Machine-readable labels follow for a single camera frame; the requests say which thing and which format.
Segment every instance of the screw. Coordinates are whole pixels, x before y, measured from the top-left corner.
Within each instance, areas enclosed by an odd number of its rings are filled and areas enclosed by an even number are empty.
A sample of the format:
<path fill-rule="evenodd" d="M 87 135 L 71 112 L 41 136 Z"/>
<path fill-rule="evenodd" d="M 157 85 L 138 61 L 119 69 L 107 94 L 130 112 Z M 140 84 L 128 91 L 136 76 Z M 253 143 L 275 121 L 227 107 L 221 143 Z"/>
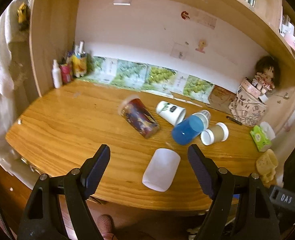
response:
<path fill-rule="evenodd" d="M 227 169 L 226 168 L 219 168 L 218 172 L 221 174 L 227 174 Z"/>
<path fill-rule="evenodd" d="M 260 177 L 257 173 L 252 173 L 251 176 L 253 179 L 258 179 Z"/>
<path fill-rule="evenodd" d="M 71 173 L 72 173 L 73 175 L 77 175 L 77 174 L 80 173 L 80 169 L 79 169 L 79 168 L 75 168 L 75 169 L 73 169 L 73 170 L 71 171 Z"/>
<path fill-rule="evenodd" d="M 42 174 L 40 176 L 40 180 L 46 180 L 47 179 L 47 174 Z"/>

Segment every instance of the wooden desk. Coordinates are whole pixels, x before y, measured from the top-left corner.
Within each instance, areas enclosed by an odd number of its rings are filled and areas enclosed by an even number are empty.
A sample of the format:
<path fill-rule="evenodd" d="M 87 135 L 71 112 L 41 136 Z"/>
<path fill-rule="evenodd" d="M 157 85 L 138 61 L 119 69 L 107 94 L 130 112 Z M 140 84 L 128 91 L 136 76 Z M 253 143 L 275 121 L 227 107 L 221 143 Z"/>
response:
<path fill-rule="evenodd" d="M 187 160 L 188 146 L 175 143 L 172 126 L 155 113 L 161 100 L 186 107 L 186 116 L 202 108 L 174 99 L 139 93 L 142 102 L 156 118 L 161 130 L 144 139 L 117 113 L 122 100 L 135 92 L 92 83 L 74 81 L 53 89 L 38 98 L 21 115 L 6 135 L 7 141 L 30 163 L 50 176 L 65 175 L 80 167 L 94 155 L 101 144 L 111 149 L 111 160 L 97 188 L 95 197 L 127 206 L 155 210 L 204 210 L 211 200 L 202 193 Z M 210 125 L 224 122 L 230 131 L 225 142 L 204 146 L 196 143 L 206 157 L 219 167 L 237 175 L 248 176 L 255 171 L 260 156 L 250 137 L 250 128 L 237 125 L 226 114 L 207 108 Z M 174 181 L 166 192 L 156 192 L 142 184 L 143 173 L 158 148 L 169 148 L 181 156 Z"/>

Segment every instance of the blue cup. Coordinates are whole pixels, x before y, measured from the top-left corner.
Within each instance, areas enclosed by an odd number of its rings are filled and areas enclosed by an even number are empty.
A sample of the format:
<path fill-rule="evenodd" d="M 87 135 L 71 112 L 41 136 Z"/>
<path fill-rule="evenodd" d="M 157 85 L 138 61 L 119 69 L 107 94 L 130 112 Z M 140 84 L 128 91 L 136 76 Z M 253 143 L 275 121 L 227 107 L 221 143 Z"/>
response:
<path fill-rule="evenodd" d="M 204 131 L 203 121 L 197 115 L 191 115 L 172 129 L 173 139 L 180 145 L 186 145 Z"/>

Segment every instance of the doll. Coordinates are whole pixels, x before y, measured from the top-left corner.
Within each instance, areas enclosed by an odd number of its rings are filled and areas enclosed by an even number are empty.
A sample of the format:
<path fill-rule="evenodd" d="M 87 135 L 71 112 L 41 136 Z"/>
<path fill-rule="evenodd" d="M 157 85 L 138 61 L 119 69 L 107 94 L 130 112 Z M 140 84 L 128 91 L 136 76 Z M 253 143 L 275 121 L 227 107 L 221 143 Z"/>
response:
<path fill-rule="evenodd" d="M 257 73 L 253 82 L 257 83 L 256 88 L 262 95 L 280 84 L 280 67 L 271 56 L 262 57 L 256 63 L 255 70 Z"/>

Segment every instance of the white plastic cup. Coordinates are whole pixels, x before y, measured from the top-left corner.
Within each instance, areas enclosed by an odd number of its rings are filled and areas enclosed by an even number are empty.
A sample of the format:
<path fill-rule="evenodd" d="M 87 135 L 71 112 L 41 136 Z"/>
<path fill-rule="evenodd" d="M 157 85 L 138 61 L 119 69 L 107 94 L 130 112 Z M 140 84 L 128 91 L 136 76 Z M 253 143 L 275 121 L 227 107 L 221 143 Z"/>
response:
<path fill-rule="evenodd" d="M 201 141 L 204 145 L 211 145 L 219 141 L 223 142 L 228 138 L 228 134 L 227 126 L 222 122 L 218 122 L 201 133 Z"/>
<path fill-rule="evenodd" d="M 180 160 L 180 155 L 170 149 L 157 149 L 144 172 L 142 183 L 155 191 L 167 191 L 173 182 Z"/>
<path fill-rule="evenodd" d="M 200 118 L 204 124 L 204 129 L 209 127 L 209 120 L 211 119 L 211 113 L 208 110 L 201 110 L 197 113 L 194 113 L 198 118 Z"/>
<path fill-rule="evenodd" d="M 183 121 L 186 114 L 186 109 L 165 101 L 161 101 L 156 106 L 156 113 L 168 121 L 171 125 L 175 126 Z"/>

